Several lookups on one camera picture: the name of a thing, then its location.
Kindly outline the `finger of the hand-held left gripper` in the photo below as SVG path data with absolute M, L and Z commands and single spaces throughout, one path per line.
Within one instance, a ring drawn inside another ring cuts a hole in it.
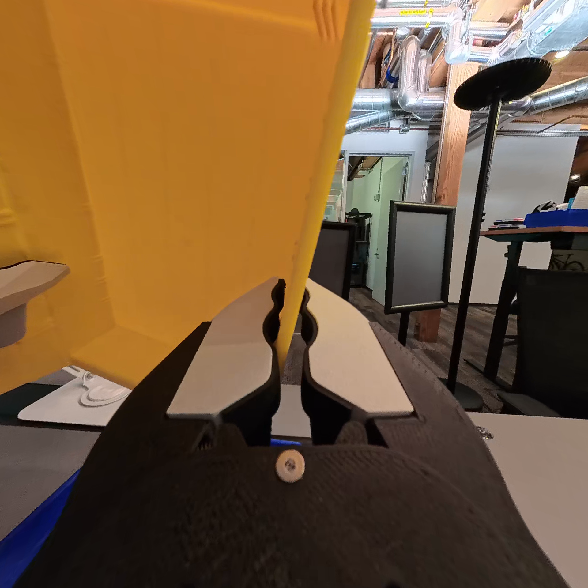
M 69 274 L 66 264 L 44 261 L 23 261 L 1 268 L 1 348 L 25 336 L 27 304 Z

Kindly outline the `white document stand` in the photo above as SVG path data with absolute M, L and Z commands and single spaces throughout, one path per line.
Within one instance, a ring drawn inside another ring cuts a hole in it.
M 23 408 L 26 422 L 105 427 L 131 390 L 74 365 L 64 368 L 74 379 Z

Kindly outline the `wooden pillar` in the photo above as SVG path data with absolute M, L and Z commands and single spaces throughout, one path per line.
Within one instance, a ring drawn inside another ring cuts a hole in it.
M 434 193 L 436 204 L 458 204 L 471 113 L 455 105 L 454 93 L 478 70 L 479 66 L 476 63 L 451 65 L 448 69 L 445 107 L 437 150 Z

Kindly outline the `small blue storage bin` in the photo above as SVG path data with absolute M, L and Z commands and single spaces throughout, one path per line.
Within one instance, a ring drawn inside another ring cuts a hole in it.
M 532 212 L 525 216 L 525 227 L 587 227 L 587 209 L 565 209 Z

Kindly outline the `silver ceiling ducts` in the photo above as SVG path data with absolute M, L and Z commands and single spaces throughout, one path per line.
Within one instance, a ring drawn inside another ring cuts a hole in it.
M 475 21 L 466 1 L 376 1 L 369 52 L 386 29 L 440 28 L 448 65 L 490 66 L 521 58 L 541 58 L 573 49 L 587 39 L 587 1 L 531 2 L 511 25 Z M 427 119 L 445 105 L 445 91 L 430 89 L 432 57 L 415 35 L 406 36 L 385 69 L 384 88 L 358 89 L 345 134 L 369 129 L 402 116 Z M 586 100 L 587 79 L 529 93 L 514 104 L 514 115 L 534 114 Z

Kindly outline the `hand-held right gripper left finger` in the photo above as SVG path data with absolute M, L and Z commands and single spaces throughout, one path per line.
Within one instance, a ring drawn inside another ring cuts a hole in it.
M 285 280 L 271 277 L 212 319 L 166 415 L 233 424 L 248 445 L 270 445 L 281 402 L 276 351 Z

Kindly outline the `black floor lamp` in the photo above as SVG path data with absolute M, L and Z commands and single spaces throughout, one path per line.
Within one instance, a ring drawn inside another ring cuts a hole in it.
M 462 83 L 454 94 L 455 106 L 464 111 L 488 107 L 449 369 L 447 378 L 442 379 L 460 406 L 470 412 L 482 411 L 483 399 L 471 387 L 458 382 L 458 372 L 499 115 L 504 102 L 519 100 L 535 92 L 548 80 L 551 71 L 551 65 L 544 59 L 515 59 L 479 71 Z

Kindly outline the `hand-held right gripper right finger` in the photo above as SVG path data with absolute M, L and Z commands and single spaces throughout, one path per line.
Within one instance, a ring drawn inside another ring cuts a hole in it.
M 371 324 L 347 300 L 308 279 L 300 316 L 301 402 L 315 445 L 334 444 L 349 422 L 415 415 Z

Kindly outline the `black framed sign stand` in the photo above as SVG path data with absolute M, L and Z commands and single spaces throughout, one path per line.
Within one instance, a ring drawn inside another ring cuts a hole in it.
M 389 210 L 384 313 L 400 314 L 405 346 L 412 312 L 447 307 L 456 208 L 392 201 Z
M 349 300 L 357 224 L 324 221 L 309 278 Z

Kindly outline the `yellow plastic box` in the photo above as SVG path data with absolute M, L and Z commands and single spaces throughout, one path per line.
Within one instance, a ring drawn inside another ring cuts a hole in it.
M 283 366 L 374 1 L 1 1 L 1 265 L 70 275 L 1 350 L 133 388 L 286 283 Z

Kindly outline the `blue plastic box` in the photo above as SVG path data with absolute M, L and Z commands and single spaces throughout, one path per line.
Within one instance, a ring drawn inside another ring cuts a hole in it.
M 303 586 L 296 511 L 304 449 L 249 445 L 214 430 L 85 432 L 9 427 L 9 475 L 28 482 L 28 516 L 2 537 L 1 587 Z

